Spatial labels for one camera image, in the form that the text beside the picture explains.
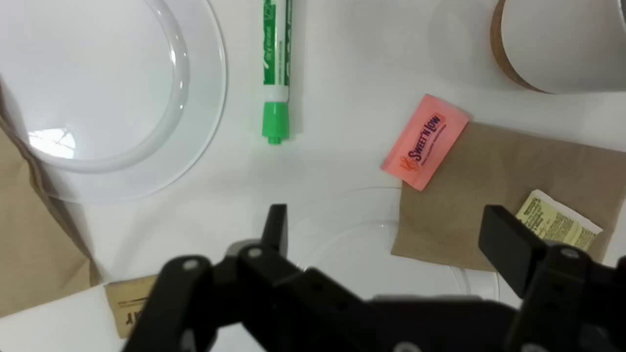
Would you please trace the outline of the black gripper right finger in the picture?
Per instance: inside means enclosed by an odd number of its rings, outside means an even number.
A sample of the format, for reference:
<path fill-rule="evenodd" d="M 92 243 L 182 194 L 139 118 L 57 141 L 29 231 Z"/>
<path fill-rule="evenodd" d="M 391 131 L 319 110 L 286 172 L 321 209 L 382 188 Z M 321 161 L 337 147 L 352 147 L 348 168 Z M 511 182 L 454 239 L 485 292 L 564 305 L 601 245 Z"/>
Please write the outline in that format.
<path fill-rule="evenodd" d="M 607 268 L 587 252 L 542 241 L 503 206 L 487 206 L 479 251 L 528 305 L 595 305 L 607 297 Z"/>

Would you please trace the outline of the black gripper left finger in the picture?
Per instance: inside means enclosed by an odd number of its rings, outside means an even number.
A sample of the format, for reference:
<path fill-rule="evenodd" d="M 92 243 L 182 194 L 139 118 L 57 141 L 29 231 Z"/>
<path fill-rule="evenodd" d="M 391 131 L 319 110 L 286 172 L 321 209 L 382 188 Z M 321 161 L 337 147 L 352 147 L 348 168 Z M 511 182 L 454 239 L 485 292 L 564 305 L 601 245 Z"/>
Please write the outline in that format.
<path fill-rule="evenodd" d="M 288 258 L 288 233 L 288 206 L 272 204 L 260 237 L 231 245 L 225 260 L 247 284 L 276 288 L 301 274 Z"/>

